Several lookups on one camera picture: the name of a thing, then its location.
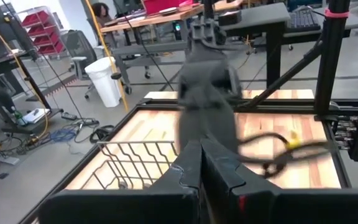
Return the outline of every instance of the gray floor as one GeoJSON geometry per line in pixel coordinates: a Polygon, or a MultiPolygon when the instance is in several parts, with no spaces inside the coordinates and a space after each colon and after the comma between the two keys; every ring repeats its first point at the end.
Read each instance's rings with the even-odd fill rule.
{"type": "MultiPolygon", "coordinates": [[[[303,54],[310,49],[313,43],[296,44],[294,50],[289,51],[286,46],[282,48],[282,73],[288,70],[303,54]]],[[[166,58],[184,58],[184,54],[177,53],[166,58]]],[[[246,58],[244,52],[231,52],[229,54],[231,63],[237,68],[246,58]]],[[[25,62],[36,82],[43,88],[47,85],[53,85],[58,82],[55,74],[47,67],[45,62],[40,62],[40,70],[33,62],[25,62]]],[[[252,55],[249,61],[239,69],[239,76],[243,80],[253,79],[259,68],[265,63],[265,53],[259,52],[252,55]]],[[[69,67],[69,59],[63,58],[60,61],[53,61],[53,67],[62,78],[71,75],[67,73],[69,67]]],[[[286,89],[312,89],[314,91],[316,85],[316,77],[318,73],[319,60],[317,59],[311,65],[307,66],[297,78],[304,78],[299,81],[291,81],[284,85],[286,89]]],[[[172,77],[180,66],[161,67],[167,78],[172,77]]],[[[141,82],[164,82],[161,74],[155,67],[151,67],[154,75],[152,79],[146,80],[143,77],[144,69],[130,68],[129,76],[133,83],[141,82]]],[[[263,89],[265,82],[258,81],[264,79],[266,69],[255,78],[250,89],[263,89]]],[[[352,35],[351,38],[344,39],[341,58],[337,69],[336,80],[333,90],[334,98],[358,98],[358,36],[352,35]]],[[[130,107],[133,107],[147,92],[158,91],[161,85],[144,85],[134,86],[133,94],[127,96],[130,107]]],[[[99,96],[96,93],[91,94],[91,100],[86,101],[83,94],[86,91],[84,87],[69,88],[68,91],[73,96],[74,102],[78,105],[80,113],[84,117],[92,117],[98,119],[101,124],[117,124],[125,115],[124,108],[121,105],[114,109],[106,109],[99,96]]],[[[48,102],[52,107],[63,108],[69,113],[76,114],[76,110],[71,103],[65,90],[60,90],[53,97],[48,97],[48,102]]],[[[39,103],[25,102],[25,97],[16,100],[18,108],[32,109],[40,107],[39,103]]],[[[58,129],[68,122],[55,117],[51,120],[50,130],[58,129]]],[[[86,136],[90,130],[83,131],[81,136],[86,136]]],[[[16,166],[0,167],[0,173],[6,172],[9,175],[0,179],[0,224],[18,222],[62,177],[73,168],[73,166],[83,157],[84,153],[91,148],[91,144],[84,142],[83,144],[61,143],[51,146],[45,146],[29,152],[24,156],[19,156],[21,163],[16,166]]],[[[352,185],[358,187],[358,162],[349,159],[346,152],[343,152],[344,162],[351,179],[352,185]]]]}

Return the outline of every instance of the metal wire rack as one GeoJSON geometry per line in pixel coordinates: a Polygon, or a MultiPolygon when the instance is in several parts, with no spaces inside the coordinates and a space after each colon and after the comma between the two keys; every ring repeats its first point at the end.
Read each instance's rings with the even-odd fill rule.
{"type": "Polygon", "coordinates": [[[157,181],[177,158],[173,141],[101,142],[106,160],[82,189],[145,189],[157,181]]]}

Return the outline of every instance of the red storage rack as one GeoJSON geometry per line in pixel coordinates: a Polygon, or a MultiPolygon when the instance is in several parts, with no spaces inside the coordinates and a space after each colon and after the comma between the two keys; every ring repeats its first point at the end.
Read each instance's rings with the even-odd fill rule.
{"type": "Polygon", "coordinates": [[[64,51],[64,45],[60,42],[60,31],[49,8],[40,6],[24,12],[28,15],[22,21],[22,26],[28,29],[27,33],[33,39],[38,52],[59,56],[64,51]]]}

